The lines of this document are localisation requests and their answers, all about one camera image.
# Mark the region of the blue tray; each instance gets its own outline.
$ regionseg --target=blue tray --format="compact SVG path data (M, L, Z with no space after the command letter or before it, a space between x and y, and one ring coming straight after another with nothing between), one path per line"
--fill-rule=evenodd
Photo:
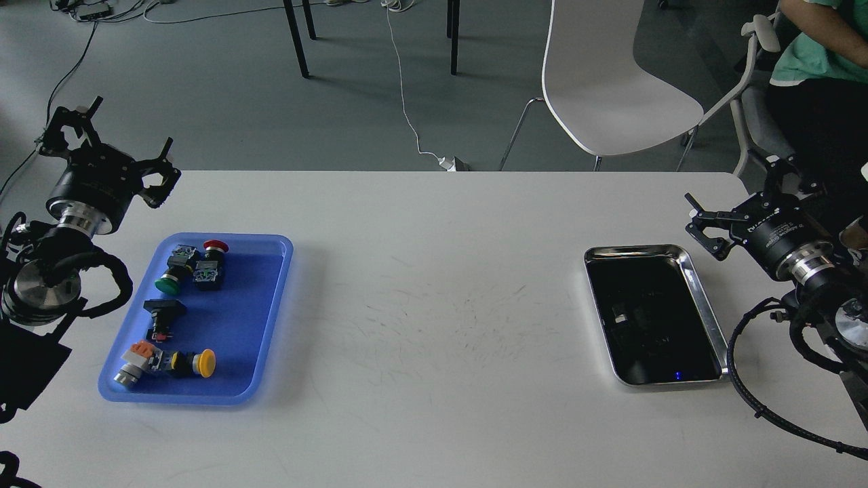
M154 287L166 271L166 259L180 244L196 246L218 239L226 242L226 279L221 290L201 291L192 280L181 293L170 297ZM118 331L100 372L99 392L110 401L196 405L237 405L250 398L262 379L274 322L283 296L293 244L282 235L181 233L157 247L127 318ZM157 346L163 350L214 351L217 366L210 378L175 379L143 374L129 389L114 381L124 361L123 353L145 339L151 316L142 308L145 300L176 298L187 313L172 324L172 337Z

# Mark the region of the chair leg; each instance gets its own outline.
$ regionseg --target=chair leg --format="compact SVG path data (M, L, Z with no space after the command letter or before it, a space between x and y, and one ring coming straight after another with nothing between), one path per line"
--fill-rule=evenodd
M694 146L694 140L696 139L696 133L700 131L700 126L696 126L693 130L690 131L690 136L687 138L687 144L684 146L684 152L681 153L681 159L678 160L678 166L675 167L675 172L681 171L681 165L684 164L684 161L687 159L687 153L690 152L690 148Z
M745 121L745 113L741 107L741 103L737 98L733 99L729 103L730 110L733 111L733 122L735 122L735 136L739 140L739 163L735 165L735 169L733 170L733 175L737 177L741 177L741 174L745 172L745 166L747 166L748 162L748 150L750 149L750 143L748 142L748 129L747 122Z
M452 3L452 59L449 72L452 75L458 73L458 18L461 12L461 0L451 0Z
M295 21L295 12L293 11L293 1L283 0L283 8L286 11L286 20L289 22L289 32L293 36L293 45L295 46L295 56L299 59L299 69L301 77L309 78L310 73L307 71L307 60L305 59L305 48L301 45L301 36L299 35L299 24Z
M317 31L313 29L313 16L311 16L311 0L301 0L301 9L305 12L305 22L307 23L307 35L311 40L317 40Z
M452 38L452 1L446 0L446 38Z
M528 110L530 109L530 105L534 102L544 102L544 99L541 97L531 98L527 103L524 104L524 110L522 110L522 116L518 119L518 125L516 125L516 130L512 132L512 139L510 139L509 145L506 146L506 152L503 153L503 158L500 160L500 167L497 168L497 171L503 171L503 165L506 164L506 158L510 157L510 151L512 150L512 144L516 142L516 138L518 137L518 130L522 128L522 124L524 124L524 117L528 115Z

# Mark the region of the black table leg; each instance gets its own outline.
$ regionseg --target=black table leg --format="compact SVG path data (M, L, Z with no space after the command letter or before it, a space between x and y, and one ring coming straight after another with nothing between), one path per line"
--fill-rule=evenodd
M452 38L452 0L446 0L446 38Z
M299 58L299 69L301 69L301 77L309 78L311 75L307 71L307 60L305 60L305 49L301 45L301 36L299 36L299 25L295 22L295 12L293 11L293 1L283 0L283 7L286 10L286 20L289 22L289 31L293 35L293 45L295 46L295 56Z
M452 65L450 73L456 75L458 73L458 18L461 12L461 0L450 0L452 3Z
M311 16L311 0L301 0L301 8L305 11L305 22L307 22L307 35L312 40L317 40L317 31L313 29L313 17Z

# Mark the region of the person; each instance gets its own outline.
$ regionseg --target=person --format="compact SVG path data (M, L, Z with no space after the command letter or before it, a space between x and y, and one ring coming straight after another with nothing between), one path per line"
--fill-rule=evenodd
M868 247L868 0L781 0L801 33L772 73L766 104L825 196L806 211L846 247Z

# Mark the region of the black pants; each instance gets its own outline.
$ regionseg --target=black pants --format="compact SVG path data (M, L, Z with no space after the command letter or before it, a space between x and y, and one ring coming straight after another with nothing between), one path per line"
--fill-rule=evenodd
M798 164L814 173L826 195L805 202L806 210L834 237L868 215L868 84L806 80L793 87L769 87L766 104ZM868 218L860 221L868 230Z

